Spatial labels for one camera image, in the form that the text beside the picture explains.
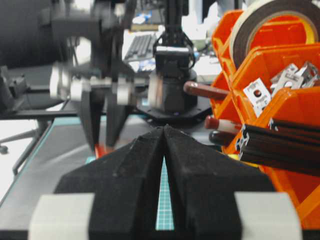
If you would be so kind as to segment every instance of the desk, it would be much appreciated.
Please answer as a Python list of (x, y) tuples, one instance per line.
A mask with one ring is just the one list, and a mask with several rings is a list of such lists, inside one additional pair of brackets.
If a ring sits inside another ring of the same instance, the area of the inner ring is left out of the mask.
[[(137, 136), (149, 132), (155, 123), (152, 125), (142, 115), (131, 115), (116, 147), (120, 148)], [(199, 142), (209, 144), (209, 131), (204, 129), (203, 125), (203, 122), (199, 122), (193, 125), (184, 125), (181, 129), (194, 136)], [(103, 116), (101, 133), (105, 132), (105, 128), (106, 117)], [(104, 137), (105, 135), (101, 134), (101, 142), (104, 141)], [(27, 229), (39, 197), (43, 194), (52, 194), (62, 175), (86, 164), (92, 156), (93, 153), (86, 143), (77, 117), (54, 120), (0, 204), (0, 236), (14, 240), (27, 239)], [(170, 210), (166, 171), (163, 170), (162, 173), (164, 174), (161, 184), (163, 197), (159, 210)], [(159, 213), (157, 228), (172, 228), (170, 211), (160, 211)]]

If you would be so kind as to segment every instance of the orange plastic bin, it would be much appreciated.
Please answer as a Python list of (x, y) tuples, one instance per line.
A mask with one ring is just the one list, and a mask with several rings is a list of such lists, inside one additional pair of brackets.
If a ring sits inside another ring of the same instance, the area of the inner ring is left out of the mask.
[[(297, 17), (277, 17), (258, 31), (253, 48), (236, 69), (229, 54), (229, 38), (241, 13), (240, 10), (227, 13), (212, 36), (213, 48), (222, 67), (212, 86), (230, 91), (224, 100), (210, 100), (215, 117), (262, 128), (268, 127), (270, 118), (320, 126), (320, 111), (317, 110), (320, 87), (283, 88), (258, 118), (243, 92), (258, 78), (269, 88), (270, 79), (291, 63), (301, 68), (309, 61), (320, 69), (320, 43), (305, 44), (304, 26)], [(222, 149), (223, 152), (236, 154), (235, 143), (240, 137), (239, 132), (230, 145)], [(267, 166), (260, 166), (260, 169), (270, 177), (278, 191), (289, 194), (303, 228), (320, 229), (320, 177)]]

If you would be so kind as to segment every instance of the screwdriver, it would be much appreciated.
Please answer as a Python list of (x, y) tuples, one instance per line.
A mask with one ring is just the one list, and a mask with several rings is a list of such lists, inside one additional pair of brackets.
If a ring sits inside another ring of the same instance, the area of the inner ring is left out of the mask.
[(223, 100), (229, 93), (229, 91), (227, 90), (204, 85), (194, 81), (187, 81), (183, 86), (183, 90), (189, 95), (200, 96), (215, 100)]

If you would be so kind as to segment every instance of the green cutting mat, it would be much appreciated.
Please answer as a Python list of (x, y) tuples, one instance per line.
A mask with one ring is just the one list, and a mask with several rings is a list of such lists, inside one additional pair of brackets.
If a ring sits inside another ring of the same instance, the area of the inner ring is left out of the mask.
[(168, 184), (168, 172), (165, 160), (163, 160), (160, 180), (158, 212), (156, 216), (156, 230), (174, 230), (174, 219), (171, 208), (170, 190)]

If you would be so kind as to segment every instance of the office chair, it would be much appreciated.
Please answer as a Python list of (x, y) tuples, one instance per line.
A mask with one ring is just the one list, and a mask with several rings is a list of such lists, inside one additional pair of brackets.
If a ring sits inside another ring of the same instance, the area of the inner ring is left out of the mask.
[[(30, 86), (49, 86), (52, 63), (61, 61), (50, 27), (41, 27), (40, 11), (51, 6), (51, 0), (1, 0), (0, 1), (0, 66), (7, 66), (12, 76), (24, 75)], [(49, 93), (24, 97), (22, 109), (46, 109), (61, 103)], [(38, 129), (0, 140), (0, 154), (8, 152), (1, 145), (33, 137), (23, 155), (14, 166), (14, 173), (30, 154), (38, 138), (47, 128), (47, 121), (38, 120)]]

